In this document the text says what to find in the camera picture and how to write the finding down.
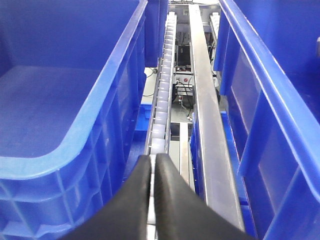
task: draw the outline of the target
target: crate rim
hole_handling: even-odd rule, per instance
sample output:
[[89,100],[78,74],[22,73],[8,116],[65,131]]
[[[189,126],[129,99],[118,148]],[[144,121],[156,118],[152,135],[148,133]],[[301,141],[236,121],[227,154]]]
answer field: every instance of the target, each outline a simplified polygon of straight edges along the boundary
[[63,168],[80,154],[143,17],[147,3],[147,0],[138,2],[60,145],[48,154],[39,157],[0,156],[0,179],[28,180],[42,177]]

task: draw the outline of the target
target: blue surface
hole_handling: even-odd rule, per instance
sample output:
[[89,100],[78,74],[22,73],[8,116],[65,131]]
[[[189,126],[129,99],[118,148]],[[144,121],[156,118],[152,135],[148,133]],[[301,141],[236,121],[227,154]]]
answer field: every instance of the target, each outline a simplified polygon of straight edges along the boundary
[[0,239],[56,239],[120,188],[147,1],[0,3]]
[[229,124],[228,115],[225,111],[221,112],[221,118],[222,118],[222,123],[224,127],[226,143],[229,150],[230,160],[232,164],[232,170],[233,170],[233,175],[235,179],[235,186],[237,189],[239,203],[242,211],[245,231],[249,235],[256,238],[257,233],[256,233],[255,225],[253,222],[252,212],[248,203],[248,196],[247,196],[244,179],[241,175],[237,173],[240,162],[239,162],[237,151],[236,151],[234,137],[232,135],[231,127]]
[[200,135],[199,135],[199,122],[196,118],[197,114],[192,113],[193,125],[192,134],[190,138],[190,149],[192,156],[192,171],[194,179],[194,190],[195,193],[201,198],[205,199],[205,182],[203,179],[203,168],[202,168],[202,155],[200,146]]
[[162,57],[168,0],[149,0],[145,9],[145,66],[155,68]]
[[318,239],[320,2],[236,3],[220,0],[214,69],[258,238]]
[[134,169],[140,155],[144,154],[146,138],[151,114],[151,104],[141,104],[136,121],[133,141],[124,171],[123,181],[126,181]]

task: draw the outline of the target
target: aluminum rail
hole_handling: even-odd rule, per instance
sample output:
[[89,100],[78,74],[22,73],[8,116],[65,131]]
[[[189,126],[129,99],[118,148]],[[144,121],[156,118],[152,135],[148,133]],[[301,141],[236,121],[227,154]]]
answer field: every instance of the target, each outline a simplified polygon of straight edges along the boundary
[[189,5],[189,24],[204,200],[219,215],[244,231],[242,212],[198,5]]
[[186,184],[190,186],[190,169],[189,169],[189,136],[188,136],[188,123],[180,122],[179,128],[179,146],[180,146],[180,164],[179,172]]
[[157,104],[157,99],[158,99],[158,91],[159,91],[159,83],[160,83],[160,70],[161,70],[161,65],[162,60],[160,59],[158,62],[158,73],[156,75],[156,80],[155,80],[155,85],[154,85],[154,94],[152,98],[152,108],[150,112],[150,118],[149,118],[149,124],[148,124],[148,131],[146,133],[146,139],[145,139],[145,145],[144,145],[144,155],[149,155],[150,154],[150,147],[151,147],[151,133],[152,133],[152,127],[154,125],[154,120],[155,120],[155,114],[156,114],[156,104]]

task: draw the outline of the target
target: crate floor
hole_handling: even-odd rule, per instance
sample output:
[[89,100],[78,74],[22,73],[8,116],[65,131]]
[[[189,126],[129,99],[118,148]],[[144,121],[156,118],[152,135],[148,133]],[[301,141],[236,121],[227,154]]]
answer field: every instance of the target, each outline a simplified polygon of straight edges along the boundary
[[100,71],[18,65],[0,77],[0,156],[53,151],[69,130]]

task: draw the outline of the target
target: black rubber pad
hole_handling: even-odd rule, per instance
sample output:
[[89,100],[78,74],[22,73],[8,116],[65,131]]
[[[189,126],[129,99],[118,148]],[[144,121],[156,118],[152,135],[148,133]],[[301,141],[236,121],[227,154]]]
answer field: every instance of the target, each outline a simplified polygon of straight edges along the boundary
[[151,162],[141,156],[119,192],[62,240],[146,240]]
[[157,154],[154,206],[159,240],[253,240],[209,208],[167,154]]

